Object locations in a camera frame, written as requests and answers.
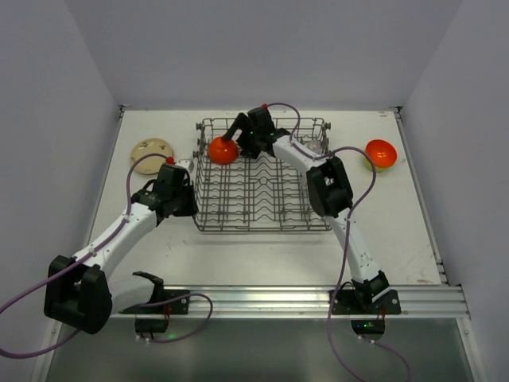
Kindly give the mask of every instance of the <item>white table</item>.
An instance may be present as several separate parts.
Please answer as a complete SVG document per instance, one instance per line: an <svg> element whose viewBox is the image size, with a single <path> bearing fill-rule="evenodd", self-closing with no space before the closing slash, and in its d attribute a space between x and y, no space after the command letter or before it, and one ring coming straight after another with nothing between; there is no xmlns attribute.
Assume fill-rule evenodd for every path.
<svg viewBox="0 0 509 382"><path fill-rule="evenodd" d="M96 238L125 207L125 180L130 151L146 138L163 138L175 158L190 158L199 136L195 123L203 118L235 117L239 111L126 111L111 159L92 230ZM272 111L292 116L291 111ZM357 222L372 255L392 285L440 284L436 259L391 112L302 111L332 124L330 147L364 148L382 138L398 151L398 163L380 173L374 190L356 210ZM359 196L371 173L356 153L341 153ZM135 173L132 192L147 176ZM305 234L203 234L192 218L170 217L143 238L120 263L113 279L146 271L171 285L331 285L337 281L341 248L332 232ZM350 279L349 270L345 280Z"/></svg>

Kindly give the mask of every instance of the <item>metal wire rack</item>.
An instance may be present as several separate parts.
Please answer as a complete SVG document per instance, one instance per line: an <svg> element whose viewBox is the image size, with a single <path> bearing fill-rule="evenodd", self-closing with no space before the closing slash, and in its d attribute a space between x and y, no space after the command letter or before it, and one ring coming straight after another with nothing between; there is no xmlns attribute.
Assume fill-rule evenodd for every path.
<svg viewBox="0 0 509 382"><path fill-rule="evenodd" d="M233 118L204 119L200 131L195 193L198 209L194 222L202 232L317 232L330 227L311 208L303 178L288 164L261 153L257 159L238 157L230 165L211 162L208 144L222 136ZM291 130L295 118L274 118L277 128ZM317 141L328 152L326 130L330 123L302 118L295 138Z"/></svg>

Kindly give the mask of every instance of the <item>beige plate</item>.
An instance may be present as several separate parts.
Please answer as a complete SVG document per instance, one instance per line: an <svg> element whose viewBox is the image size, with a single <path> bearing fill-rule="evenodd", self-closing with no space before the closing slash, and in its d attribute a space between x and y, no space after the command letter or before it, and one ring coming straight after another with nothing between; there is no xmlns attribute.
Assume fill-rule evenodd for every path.
<svg viewBox="0 0 509 382"><path fill-rule="evenodd" d="M166 157L173 156L173 150L169 143L167 143L163 139L159 138L149 138L144 139L138 145L136 145L133 150L130 152L130 162L134 163L139 158L147 155L147 154L163 154ZM147 158L138 164L134 170L139 173L151 174L158 173L161 165L165 162L164 158L161 157L152 157Z"/></svg>

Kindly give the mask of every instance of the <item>purple cable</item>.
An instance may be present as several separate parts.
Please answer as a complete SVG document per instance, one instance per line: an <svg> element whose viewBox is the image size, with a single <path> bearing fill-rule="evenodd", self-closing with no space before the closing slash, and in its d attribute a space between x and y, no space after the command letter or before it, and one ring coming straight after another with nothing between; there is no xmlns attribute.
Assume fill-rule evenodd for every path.
<svg viewBox="0 0 509 382"><path fill-rule="evenodd" d="M166 300L166 301L162 301L162 302L151 302L149 304L137 305L137 306L140 306L143 308L154 308L155 306L168 305L168 304L171 304L172 302L177 302L183 298L190 298L190 297L201 297L201 298L205 298L208 301L208 305L210 305L210 310L208 311L208 315L205 318L205 321L203 321L203 323L200 326L198 326L196 329L190 331L187 334L184 334L183 336L180 336L177 338L172 338L169 340L148 339L149 342L154 342L154 343L158 343L158 344L169 344L172 342L182 341L186 338L191 337L194 334L201 332L203 329L205 329L205 326L207 326L208 322L210 321L210 317L212 316L212 311L214 310L214 304L212 303L212 300L210 299L210 297L208 297L206 294L187 293L187 294L183 294L182 296L171 298L170 300Z"/></svg>
<svg viewBox="0 0 509 382"><path fill-rule="evenodd" d="M159 157L163 157L163 158L166 158L166 156L164 155L161 155L161 154L148 154L148 155L145 155L144 157L141 157L139 158L135 163L133 163L133 165L131 166L131 168L129 169L129 173L127 174L127 182L126 182L126 189L127 189L127 211L126 211L126 214L129 215L130 214L130 210L131 210L131 203L130 203L130 177L131 177L131 174L133 173L134 171L134 167L136 167L138 165L139 162L143 161L144 159L147 159L148 157L154 157L154 156L159 156ZM96 247L95 247L95 250L96 251L99 251L101 250L102 248L104 248L106 245L108 245L117 235L120 231L122 231L122 228L124 227L124 225L126 225L126 220L122 220L122 222L119 224L119 226L105 239L103 240L101 243L99 243ZM56 274L54 274L53 276L51 277L48 277L46 280L42 280L40 281L39 283L35 284L34 286L30 287L29 289L21 292L20 294L18 294L17 296L14 296L12 297L8 302L6 302L5 304L3 304L2 306L0 306L0 314L2 314L3 312L5 312L9 307L11 307L13 304L15 304L16 302L18 302L19 300L21 300L22 298L28 296L29 294L32 294L33 292L35 292L36 290L42 288L44 285L48 285L49 283L52 283L53 281L55 281L56 279L62 277L63 275L67 274L68 272L72 271L73 269L75 269L76 267L78 267L79 265L81 265L82 263L86 262L88 259L90 259L91 257L93 256L93 254L91 252L88 252L84 257L82 257L81 259L79 259L78 261L74 262L72 265L70 265L69 267L63 269L62 271L60 272L57 272ZM52 346L49 346L48 348L46 349L41 349L41 350L38 350L36 352L31 352L31 353L11 353L11 352L8 352L4 349L0 349L0 356L2 357L6 357L6 358L13 358L15 360L23 360L25 358L33 358L33 357L38 357L42 354L46 354L46 353L49 353L53 350L55 350L56 348L59 348L61 347L62 345L68 343L71 339L73 339L78 333L80 332L79 329L77 330L74 330L71 334L69 334L66 338L64 338L63 340L57 342L55 345L52 345Z"/></svg>
<svg viewBox="0 0 509 382"><path fill-rule="evenodd" d="M290 133L289 141L292 144L292 146L299 153L303 154L307 158L310 158L310 159L313 159L313 160L325 159L325 158L328 158L328 157L330 157L330 156L332 156L335 153L338 153L340 151L352 150L352 151L356 151L357 153L362 154L369 161L369 163L371 165L371 172L373 173L373 177L371 178L371 183L367 187L366 191L364 191L364 193L360 196L360 198L353 204L353 206L350 208L350 211L348 212L348 215L347 215L346 232L345 232L345 236L346 237L345 237L345 240L344 240L343 260L342 260L342 263L341 263L340 277L339 277L339 279L337 281L336 288L334 289L334 293L332 293L331 303L330 303L330 306L328 308L328 314L327 314L327 338L328 338L329 344L331 345L332 352L336 356L336 359L355 378L357 378L360 381L366 382L366 380L363 377L361 377L359 374L357 374L355 370L353 370L352 368L350 368L346 364L346 362L344 361L343 357L338 352L338 350L336 348L336 345L334 344L334 339L332 338L332 302L336 299L337 293L338 293L338 291L339 291L339 289L341 287L341 282L343 281L343 276L344 276L344 269L345 269L346 263L347 263L348 245L350 243L350 217L352 216L352 214L353 214L354 210L357 208L357 206L367 197L367 195L373 190L373 187L375 186L375 181L376 181L376 167L375 167L375 163L373 162L373 160L370 158L370 156L365 151L363 151L363 150L361 150L361 149L359 149L357 147L353 147L353 146L340 147L339 149L335 149L335 150L333 150L333 151L331 151L329 153L326 153L326 154L323 154L323 155L318 155L316 157L313 157L312 155L309 155L306 151L304 151L300 147L299 143L295 143L294 140L293 140L293 137L294 137L295 133L297 132L299 126L301 125L301 114L299 113L299 111L294 106L289 105L287 103L282 103L282 102L269 103L267 106L268 107L271 107L271 106L284 106L284 107L289 107L290 109L295 111L295 113L297 114L297 123L295 123L295 127L292 129L292 131ZM406 371L407 371L407 376L408 376L406 380L407 381L412 381L412 378L413 378L413 376L412 376L412 369L410 367L410 364L406 360L406 358L401 353L399 353L398 351L396 351L395 349L390 347L389 345L386 345L386 344L383 344L383 343L380 343L380 342L375 342L375 344L377 346L379 346L379 347L381 347L381 348L383 348L383 349L393 353L395 356L397 356L403 362L403 364L406 366Z"/></svg>

